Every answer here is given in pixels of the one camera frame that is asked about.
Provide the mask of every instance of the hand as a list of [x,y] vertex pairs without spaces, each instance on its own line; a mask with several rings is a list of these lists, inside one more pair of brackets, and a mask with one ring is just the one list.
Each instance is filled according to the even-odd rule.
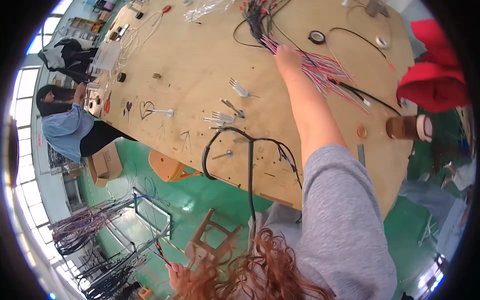
[[193,273],[190,272],[189,268],[184,267],[181,264],[175,262],[170,262],[170,264],[172,267],[168,264],[165,265],[168,269],[170,285],[175,292],[181,294],[182,291],[188,290],[188,286],[192,281]]
[[292,47],[278,46],[274,58],[276,67],[284,79],[292,73],[301,72],[301,55]]
[[85,90],[86,90],[86,87],[85,87],[84,83],[80,83],[77,86],[77,89],[75,90],[75,94],[73,95],[73,102],[74,103],[80,104],[82,102],[82,100],[84,99]]

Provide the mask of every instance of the red jacket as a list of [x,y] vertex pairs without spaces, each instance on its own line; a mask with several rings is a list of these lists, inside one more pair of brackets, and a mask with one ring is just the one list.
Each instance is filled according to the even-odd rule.
[[425,62],[409,67],[396,92],[429,112],[446,111],[470,104],[463,72],[455,52],[435,20],[410,23],[413,34],[425,44]]

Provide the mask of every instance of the black tape roll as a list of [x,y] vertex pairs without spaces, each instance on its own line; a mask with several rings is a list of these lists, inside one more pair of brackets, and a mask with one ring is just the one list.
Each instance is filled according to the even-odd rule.
[[124,82],[124,81],[125,81],[125,78],[127,78],[127,74],[125,74],[125,73],[119,73],[118,76],[117,76],[117,81],[118,81],[118,82]]
[[325,42],[325,35],[320,31],[313,30],[308,35],[308,39],[316,45],[321,45]]

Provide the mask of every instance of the wooden stool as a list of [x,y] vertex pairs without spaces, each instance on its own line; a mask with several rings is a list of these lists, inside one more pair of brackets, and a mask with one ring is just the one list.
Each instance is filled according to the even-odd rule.
[[200,171],[195,171],[194,173],[185,172],[183,169],[185,169],[187,165],[154,149],[150,151],[148,162],[152,166],[153,171],[155,171],[163,181],[178,181],[201,174]]
[[[197,258],[203,259],[205,257],[208,257],[210,260],[213,260],[214,258],[219,260],[222,259],[230,250],[231,243],[233,242],[235,236],[238,234],[240,229],[242,229],[242,225],[238,225],[234,231],[230,232],[219,224],[210,221],[213,211],[213,208],[208,210],[208,214],[205,216],[197,231],[194,233],[192,239],[188,242],[187,247],[185,247],[185,256],[187,258],[191,260],[196,260]],[[227,235],[227,238],[216,249],[202,241],[202,235],[205,232],[207,225],[211,225]]]
[[138,291],[138,296],[142,298],[143,300],[147,300],[148,296],[152,295],[152,290],[147,288],[146,286],[143,286],[139,291]]

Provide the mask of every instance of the gray shirt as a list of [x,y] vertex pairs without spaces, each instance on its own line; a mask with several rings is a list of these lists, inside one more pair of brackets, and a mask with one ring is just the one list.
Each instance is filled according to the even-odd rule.
[[302,212],[296,224],[300,212],[275,203],[256,214],[257,228],[283,234],[301,274],[336,299],[392,298],[396,270],[372,180],[346,148],[329,145],[309,157]]

